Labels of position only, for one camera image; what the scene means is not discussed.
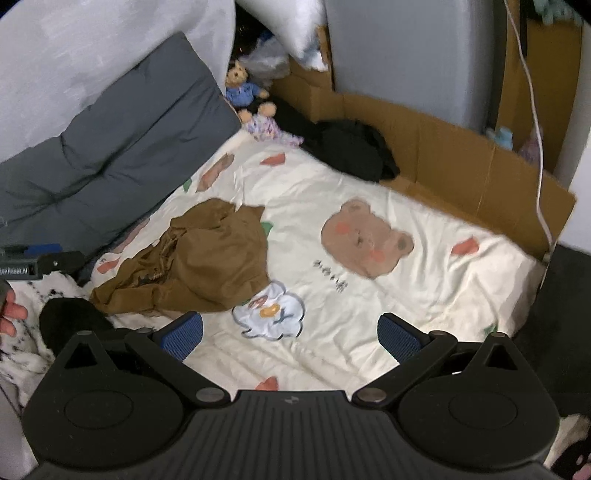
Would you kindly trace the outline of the person's left hand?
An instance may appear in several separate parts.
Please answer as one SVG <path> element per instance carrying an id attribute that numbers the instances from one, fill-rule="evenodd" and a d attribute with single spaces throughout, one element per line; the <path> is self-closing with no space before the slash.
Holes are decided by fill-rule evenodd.
<path id="1" fill-rule="evenodd" d="M 28 317 L 28 310 L 13 300 L 6 298 L 5 303 L 1 308 L 1 333 L 14 337 L 16 335 L 16 328 L 13 320 L 24 321 Z"/>

